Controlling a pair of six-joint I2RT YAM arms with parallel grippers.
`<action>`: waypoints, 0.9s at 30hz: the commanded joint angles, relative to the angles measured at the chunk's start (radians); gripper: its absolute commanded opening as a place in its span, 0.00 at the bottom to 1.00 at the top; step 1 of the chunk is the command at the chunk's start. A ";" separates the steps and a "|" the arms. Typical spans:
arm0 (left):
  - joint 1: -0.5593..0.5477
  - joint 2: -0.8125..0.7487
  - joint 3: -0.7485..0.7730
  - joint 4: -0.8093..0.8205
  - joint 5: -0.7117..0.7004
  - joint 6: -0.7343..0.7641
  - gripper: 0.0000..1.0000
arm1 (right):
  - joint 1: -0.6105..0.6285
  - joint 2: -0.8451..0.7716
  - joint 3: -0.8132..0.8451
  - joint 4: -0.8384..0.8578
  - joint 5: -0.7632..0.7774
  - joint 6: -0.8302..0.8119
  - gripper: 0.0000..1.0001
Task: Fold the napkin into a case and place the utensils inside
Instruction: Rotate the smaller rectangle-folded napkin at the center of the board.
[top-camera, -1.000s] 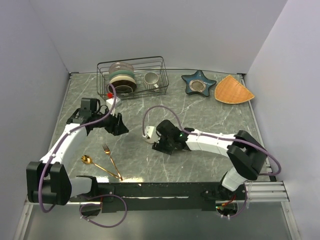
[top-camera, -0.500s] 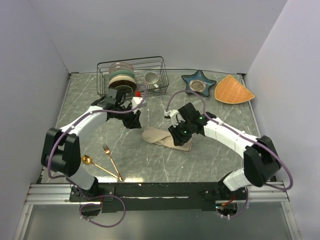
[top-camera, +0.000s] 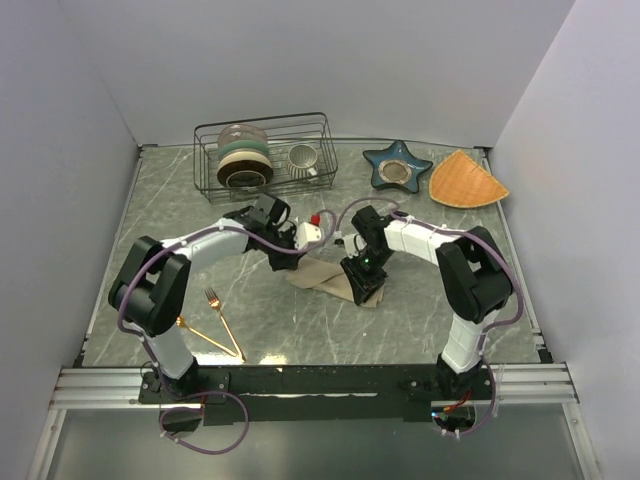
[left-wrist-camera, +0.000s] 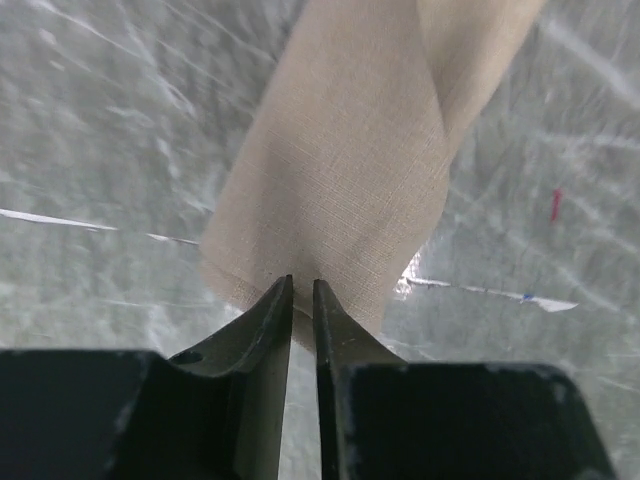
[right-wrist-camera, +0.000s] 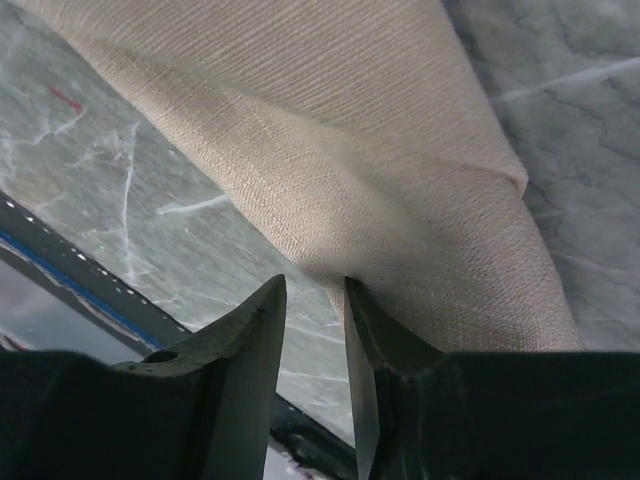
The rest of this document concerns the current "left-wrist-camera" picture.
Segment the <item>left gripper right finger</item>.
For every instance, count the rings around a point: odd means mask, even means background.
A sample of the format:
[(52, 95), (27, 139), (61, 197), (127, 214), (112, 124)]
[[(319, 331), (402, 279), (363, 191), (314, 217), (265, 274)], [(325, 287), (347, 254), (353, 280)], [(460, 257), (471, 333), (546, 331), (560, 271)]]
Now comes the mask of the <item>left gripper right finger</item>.
[(313, 286), (326, 479), (612, 479), (580, 390), (540, 363), (410, 363)]

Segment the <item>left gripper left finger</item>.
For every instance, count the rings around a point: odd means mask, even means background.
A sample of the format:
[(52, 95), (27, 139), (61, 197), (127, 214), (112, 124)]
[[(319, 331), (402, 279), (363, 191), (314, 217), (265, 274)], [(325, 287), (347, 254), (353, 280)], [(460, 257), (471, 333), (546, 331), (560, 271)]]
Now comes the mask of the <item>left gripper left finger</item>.
[(182, 352), (5, 349), (5, 479), (274, 479), (293, 282)]

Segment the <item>beige cloth napkin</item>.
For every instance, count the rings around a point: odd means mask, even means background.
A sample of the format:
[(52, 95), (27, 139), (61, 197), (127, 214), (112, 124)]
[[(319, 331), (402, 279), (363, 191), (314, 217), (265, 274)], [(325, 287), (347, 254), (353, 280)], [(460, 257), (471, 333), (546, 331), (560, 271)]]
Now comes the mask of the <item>beige cloth napkin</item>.
[(213, 292), (247, 309), (291, 275), (294, 334), (311, 346), (323, 279), (378, 333), (441, 217), (466, 131), (541, 7), (307, 2), (201, 239)]

